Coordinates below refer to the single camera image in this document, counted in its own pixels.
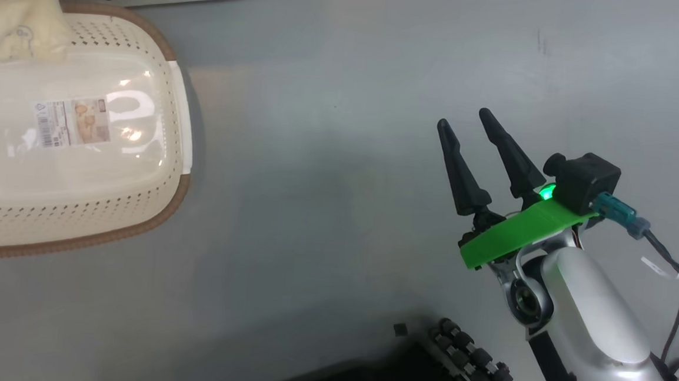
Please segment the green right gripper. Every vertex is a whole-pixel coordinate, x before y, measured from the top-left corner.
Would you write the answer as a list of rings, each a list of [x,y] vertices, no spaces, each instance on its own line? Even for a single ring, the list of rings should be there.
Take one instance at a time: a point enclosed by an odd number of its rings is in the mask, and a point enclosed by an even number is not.
[[[512,196],[535,205],[506,220],[492,212],[489,209],[492,198],[479,187],[465,163],[453,128],[446,119],[440,119],[437,132],[455,210],[461,216],[473,217],[474,230],[486,230],[460,246],[462,260],[468,269],[489,264],[597,216],[594,211],[586,215],[575,214],[555,199],[544,200],[537,189],[544,186],[546,178],[490,109],[480,108],[478,115],[488,140],[498,149]]]

